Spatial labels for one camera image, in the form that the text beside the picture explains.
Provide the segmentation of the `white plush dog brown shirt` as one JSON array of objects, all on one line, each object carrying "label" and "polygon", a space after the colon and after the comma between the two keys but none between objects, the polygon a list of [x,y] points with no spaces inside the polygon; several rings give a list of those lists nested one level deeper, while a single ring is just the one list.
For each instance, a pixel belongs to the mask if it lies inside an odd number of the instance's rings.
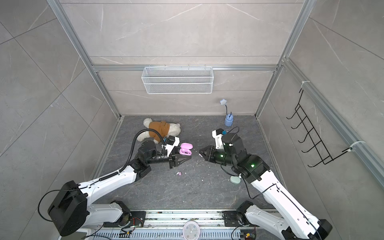
[{"label": "white plush dog brown shirt", "polygon": [[[165,121],[154,122],[151,118],[144,119],[143,124],[147,129],[156,130],[162,138],[169,136],[177,137],[181,133],[180,124],[167,123]],[[160,137],[156,133],[151,131],[141,133],[137,137],[137,140],[139,142],[143,142],[144,140],[149,138],[152,138],[156,144],[161,141]]]}]

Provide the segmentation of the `black wall hook rack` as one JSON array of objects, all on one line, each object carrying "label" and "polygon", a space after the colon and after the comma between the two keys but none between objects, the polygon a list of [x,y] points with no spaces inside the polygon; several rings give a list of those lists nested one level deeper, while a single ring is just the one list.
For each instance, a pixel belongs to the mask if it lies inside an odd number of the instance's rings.
[{"label": "black wall hook rack", "polygon": [[312,146],[308,150],[306,150],[306,151],[301,150],[301,152],[303,154],[306,154],[306,153],[311,152],[313,149],[315,149],[316,153],[318,154],[318,156],[320,158],[320,161],[318,163],[308,165],[308,167],[309,168],[315,168],[320,164],[327,165],[327,164],[335,161],[339,157],[341,157],[347,153],[352,152],[353,148],[348,147],[348,148],[342,150],[341,153],[339,155],[337,155],[336,157],[333,157],[331,155],[331,152],[326,147],[322,137],[320,136],[319,131],[316,129],[315,125],[312,123],[308,114],[305,112],[304,108],[301,105],[301,99],[303,97],[303,93],[304,93],[304,90],[300,89],[299,90],[299,94],[300,94],[299,100],[298,100],[296,106],[294,107],[294,112],[290,117],[286,117],[286,119],[292,120],[294,118],[298,118],[300,120],[300,122],[295,127],[291,127],[291,129],[296,130],[298,128],[303,127],[306,134],[305,134],[304,138],[302,140],[298,140],[298,142],[300,144],[304,144],[307,142],[307,139],[309,139],[310,143],[312,144]]}]

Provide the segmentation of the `mint green charging case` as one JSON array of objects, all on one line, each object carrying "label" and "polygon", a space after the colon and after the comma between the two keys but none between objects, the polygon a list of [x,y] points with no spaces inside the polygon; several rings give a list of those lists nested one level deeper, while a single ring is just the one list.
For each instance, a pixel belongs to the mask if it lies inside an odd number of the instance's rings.
[{"label": "mint green charging case", "polygon": [[235,185],[240,184],[241,181],[242,181],[241,178],[238,177],[238,176],[231,176],[231,177],[230,177],[230,182],[233,183],[233,184],[235,184]]}]

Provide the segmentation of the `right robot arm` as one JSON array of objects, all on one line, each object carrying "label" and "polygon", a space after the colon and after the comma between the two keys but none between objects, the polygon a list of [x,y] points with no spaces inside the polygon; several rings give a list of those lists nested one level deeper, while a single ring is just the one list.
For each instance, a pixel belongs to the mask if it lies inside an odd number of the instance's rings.
[{"label": "right robot arm", "polygon": [[277,217],[246,201],[237,209],[242,225],[259,226],[281,240],[324,240],[329,236],[332,225],[307,211],[262,158],[247,152],[238,134],[220,134],[215,142],[215,146],[200,149],[201,157],[210,163],[231,166],[239,179],[257,189],[281,214]]}]

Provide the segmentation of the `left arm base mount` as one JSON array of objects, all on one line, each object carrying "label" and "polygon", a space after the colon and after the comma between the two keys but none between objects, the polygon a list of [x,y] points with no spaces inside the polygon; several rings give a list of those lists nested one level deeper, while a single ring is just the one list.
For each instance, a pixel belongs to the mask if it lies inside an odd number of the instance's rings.
[{"label": "left arm base mount", "polygon": [[123,215],[114,223],[105,222],[103,227],[105,228],[130,228],[130,227],[142,227],[146,220],[146,211],[133,211],[123,213]]}]

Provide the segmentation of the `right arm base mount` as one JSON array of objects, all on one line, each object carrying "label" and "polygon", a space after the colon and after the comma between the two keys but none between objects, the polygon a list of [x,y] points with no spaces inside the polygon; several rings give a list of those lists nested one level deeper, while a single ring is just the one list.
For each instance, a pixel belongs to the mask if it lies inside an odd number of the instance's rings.
[{"label": "right arm base mount", "polygon": [[225,227],[239,227],[249,224],[245,215],[239,211],[223,211],[222,217]]}]

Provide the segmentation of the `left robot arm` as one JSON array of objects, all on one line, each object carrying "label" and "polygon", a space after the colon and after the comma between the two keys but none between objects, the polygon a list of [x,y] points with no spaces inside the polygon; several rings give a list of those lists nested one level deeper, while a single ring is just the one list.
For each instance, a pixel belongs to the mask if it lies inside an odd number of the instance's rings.
[{"label": "left robot arm", "polygon": [[142,179],[151,171],[151,164],[168,163],[172,169],[191,159],[192,144],[181,143],[178,137],[173,136],[161,138],[161,144],[162,149],[158,151],[155,142],[144,141],[136,154],[130,152],[120,169],[80,184],[69,181],[57,190],[48,215],[60,236],[69,236],[84,226],[98,223],[127,224],[130,210],[124,203],[113,201],[107,205],[95,205],[94,202]]}]

